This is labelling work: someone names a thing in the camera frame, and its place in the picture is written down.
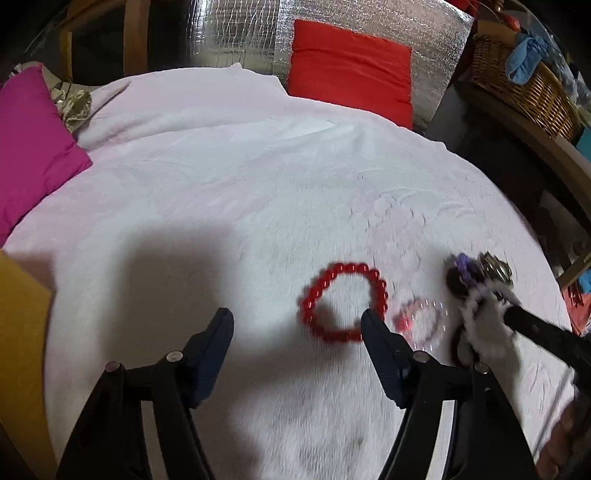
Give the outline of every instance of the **red cushion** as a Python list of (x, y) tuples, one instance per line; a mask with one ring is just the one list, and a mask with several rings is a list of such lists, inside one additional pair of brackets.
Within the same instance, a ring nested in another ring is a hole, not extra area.
[(410, 55), (409, 47), (384, 38), (296, 20), (287, 91), (412, 129)]

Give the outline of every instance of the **yellow object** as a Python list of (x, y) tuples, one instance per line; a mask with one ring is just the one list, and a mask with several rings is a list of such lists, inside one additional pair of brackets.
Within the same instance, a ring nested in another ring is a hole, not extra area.
[(0, 250), (0, 423), (40, 480), (57, 470), (43, 401), (51, 292)]

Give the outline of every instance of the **pink pillow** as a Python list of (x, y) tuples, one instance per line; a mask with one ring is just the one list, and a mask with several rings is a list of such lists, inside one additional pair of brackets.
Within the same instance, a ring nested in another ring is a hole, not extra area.
[(32, 67), (0, 90), (0, 247), (43, 197), (92, 165)]

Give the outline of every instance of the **blue cloth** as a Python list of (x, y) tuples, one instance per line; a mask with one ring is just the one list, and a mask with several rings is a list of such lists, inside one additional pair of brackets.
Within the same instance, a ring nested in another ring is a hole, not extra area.
[(591, 270), (586, 270), (579, 277), (581, 293), (591, 293)]
[(589, 127), (585, 127), (583, 135), (581, 136), (579, 143), (577, 143), (577, 150), (579, 150), (587, 160), (591, 161), (591, 130)]
[(526, 84), (535, 68), (548, 56), (550, 46), (536, 34), (517, 34), (517, 46), (505, 62), (507, 78), (517, 85)]

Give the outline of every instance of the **silver insulation panel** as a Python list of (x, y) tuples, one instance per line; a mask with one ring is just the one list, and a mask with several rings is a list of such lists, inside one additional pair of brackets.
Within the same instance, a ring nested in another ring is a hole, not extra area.
[(328, 23), (413, 50), (414, 123), (433, 118), (466, 44), (473, 18), (445, 0), (189, 0), (189, 64), (275, 74), (285, 82), (296, 18)]

